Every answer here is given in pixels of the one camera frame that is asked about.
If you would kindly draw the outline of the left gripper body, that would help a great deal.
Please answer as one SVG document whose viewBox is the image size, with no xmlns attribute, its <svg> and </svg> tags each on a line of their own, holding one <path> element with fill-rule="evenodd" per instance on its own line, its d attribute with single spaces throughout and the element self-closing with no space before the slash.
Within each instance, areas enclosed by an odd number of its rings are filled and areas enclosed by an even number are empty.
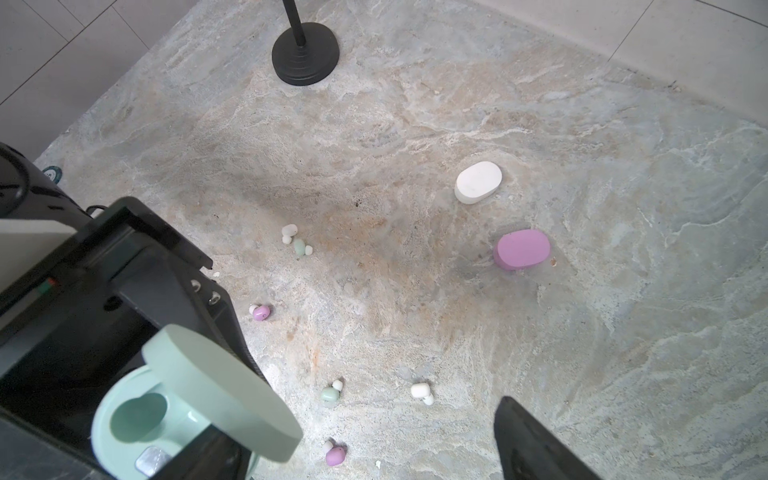
<svg viewBox="0 0 768 480">
<path fill-rule="evenodd" d="M 1 290 L 1 475 L 103 479 L 91 447 L 102 398 L 142 365 L 142 346 L 178 324 L 256 368 L 212 259 L 140 200 L 81 208 L 10 146 L 1 216 L 64 227 Z"/>
</svg>

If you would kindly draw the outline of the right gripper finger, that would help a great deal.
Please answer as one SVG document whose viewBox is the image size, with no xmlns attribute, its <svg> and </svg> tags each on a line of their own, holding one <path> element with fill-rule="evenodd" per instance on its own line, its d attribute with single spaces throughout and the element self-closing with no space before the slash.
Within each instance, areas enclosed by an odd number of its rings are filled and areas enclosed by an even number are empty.
<svg viewBox="0 0 768 480">
<path fill-rule="evenodd" d="M 510 396 L 494 415 L 494 438 L 506 480 L 600 480 L 600 477 Z"/>
</svg>

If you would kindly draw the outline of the mint green earbud case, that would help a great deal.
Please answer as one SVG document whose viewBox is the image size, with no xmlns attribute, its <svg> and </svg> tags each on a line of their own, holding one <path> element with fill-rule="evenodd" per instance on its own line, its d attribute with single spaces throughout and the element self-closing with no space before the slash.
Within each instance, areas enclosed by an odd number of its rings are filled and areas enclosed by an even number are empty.
<svg viewBox="0 0 768 480">
<path fill-rule="evenodd" d="M 102 398 L 91 426 L 100 465 L 117 479 L 147 479 L 148 464 L 172 460 L 213 426 L 250 461 L 287 462 L 303 437 L 291 410 L 233 354 L 179 325 L 141 349 L 144 366 Z"/>
</svg>

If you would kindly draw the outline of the mint earbud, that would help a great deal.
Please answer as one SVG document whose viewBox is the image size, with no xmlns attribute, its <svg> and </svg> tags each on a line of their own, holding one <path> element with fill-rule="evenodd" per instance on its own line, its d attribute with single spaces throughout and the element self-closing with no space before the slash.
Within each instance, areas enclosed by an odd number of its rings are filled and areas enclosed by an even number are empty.
<svg viewBox="0 0 768 480">
<path fill-rule="evenodd" d="M 308 245 L 303 239 L 295 238 L 292 242 L 294 252 L 298 257 L 310 256 L 313 254 L 313 247 Z"/>
<path fill-rule="evenodd" d="M 326 403 L 338 402 L 341 398 L 343 390 L 344 380 L 342 378 L 334 379 L 321 390 L 320 398 L 323 402 Z"/>
</svg>

